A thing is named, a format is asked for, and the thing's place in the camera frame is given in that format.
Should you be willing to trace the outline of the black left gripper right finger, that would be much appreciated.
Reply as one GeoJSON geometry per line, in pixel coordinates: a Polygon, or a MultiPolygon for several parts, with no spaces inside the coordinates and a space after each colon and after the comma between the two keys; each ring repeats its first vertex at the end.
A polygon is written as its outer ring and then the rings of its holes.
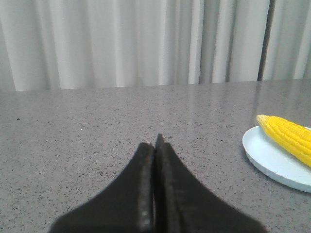
{"type": "Polygon", "coordinates": [[[161,134],[155,144],[157,233],[264,233],[257,220],[214,195],[188,170],[161,134]]]}

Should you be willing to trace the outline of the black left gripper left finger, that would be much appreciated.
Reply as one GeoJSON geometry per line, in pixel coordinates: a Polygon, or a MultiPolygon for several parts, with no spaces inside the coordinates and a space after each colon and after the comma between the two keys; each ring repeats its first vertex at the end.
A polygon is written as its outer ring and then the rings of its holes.
{"type": "Polygon", "coordinates": [[[97,196],[61,216],[51,233],[152,233],[154,147],[139,144],[119,176],[97,196]]]}

